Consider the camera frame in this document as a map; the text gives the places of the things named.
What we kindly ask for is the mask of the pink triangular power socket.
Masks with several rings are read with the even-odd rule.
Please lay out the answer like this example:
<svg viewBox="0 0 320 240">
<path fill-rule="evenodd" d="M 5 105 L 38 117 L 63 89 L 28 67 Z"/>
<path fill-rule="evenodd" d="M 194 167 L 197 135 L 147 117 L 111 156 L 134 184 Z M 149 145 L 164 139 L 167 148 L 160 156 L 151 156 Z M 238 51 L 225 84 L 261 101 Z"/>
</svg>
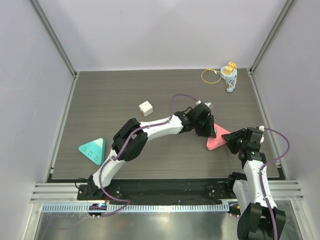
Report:
<svg viewBox="0 0 320 240">
<path fill-rule="evenodd" d="M 206 148 L 209 151 L 215 150 L 226 144 L 226 141 L 223 139 L 222 135 L 230 134 L 231 132 L 225 128 L 214 124 L 214 129 L 216 131 L 216 137 L 208 137 L 206 142 Z"/>
</svg>

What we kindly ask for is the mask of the white cube plug adapter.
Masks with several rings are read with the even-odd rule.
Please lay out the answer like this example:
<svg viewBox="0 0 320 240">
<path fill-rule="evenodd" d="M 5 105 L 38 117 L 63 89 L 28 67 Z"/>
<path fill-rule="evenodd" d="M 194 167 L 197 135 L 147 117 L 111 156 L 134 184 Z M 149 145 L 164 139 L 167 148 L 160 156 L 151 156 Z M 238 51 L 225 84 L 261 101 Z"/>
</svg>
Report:
<svg viewBox="0 0 320 240">
<path fill-rule="evenodd" d="M 145 101 L 143 103 L 141 103 L 138 106 L 138 109 L 140 111 L 140 113 L 144 116 L 147 117 L 148 115 L 153 113 L 153 106 L 150 104 L 149 101 Z"/>
</svg>

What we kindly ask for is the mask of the teal triangular power socket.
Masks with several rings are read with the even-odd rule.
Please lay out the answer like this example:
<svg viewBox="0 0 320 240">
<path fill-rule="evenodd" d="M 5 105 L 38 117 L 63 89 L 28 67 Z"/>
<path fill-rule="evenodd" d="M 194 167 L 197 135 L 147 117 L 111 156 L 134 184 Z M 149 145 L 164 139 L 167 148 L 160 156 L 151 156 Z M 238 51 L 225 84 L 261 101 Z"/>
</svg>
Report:
<svg viewBox="0 0 320 240">
<path fill-rule="evenodd" d="M 101 166 L 105 160 L 106 140 L 98 138 L 78 147 L 80 153 L 86 156 L 97 166 Z"/>
</svg>

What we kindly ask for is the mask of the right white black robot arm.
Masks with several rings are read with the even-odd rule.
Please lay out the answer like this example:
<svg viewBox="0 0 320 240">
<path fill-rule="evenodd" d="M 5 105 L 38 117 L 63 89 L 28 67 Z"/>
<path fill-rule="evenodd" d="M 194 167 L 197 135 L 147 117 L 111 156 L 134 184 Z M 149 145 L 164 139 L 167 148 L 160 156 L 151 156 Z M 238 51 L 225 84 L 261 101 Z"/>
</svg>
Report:
<svg viewBox="0 0 320 240">
<path fill-rule="evenodd" d="M 262 125 L 221 136 L 230 152 L 238 156 L 244 171 L 230 174 L 225 185 L 226 194 L 238 201 L 240 240 L 278 240 L 287 219 L 272 197 L 267 177 L 269 162 L 260 151 L 266 130 Z"/>
</svg>

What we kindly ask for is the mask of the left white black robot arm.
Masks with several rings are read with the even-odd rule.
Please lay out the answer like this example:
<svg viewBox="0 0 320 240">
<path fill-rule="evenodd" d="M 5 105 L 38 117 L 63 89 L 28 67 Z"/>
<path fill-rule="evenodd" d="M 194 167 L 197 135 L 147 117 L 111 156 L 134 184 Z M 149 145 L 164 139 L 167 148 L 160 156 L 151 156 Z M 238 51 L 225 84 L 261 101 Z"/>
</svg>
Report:
<svg viewBox="0 0 320 240">
<path fill-rule="evenodd" d="M 87 180 L 87 195 L 100 200 L 118 170 L 136 159 L 146 143 L 168 135 L 195 131 L 199 137 L 216 137 L 210 102 L 197 101 L 195 107 L 177 111 L 167 118 L 139 122 L 129 119 L 114 135 L 111 150 L 102 166 Z"/>
</svg>

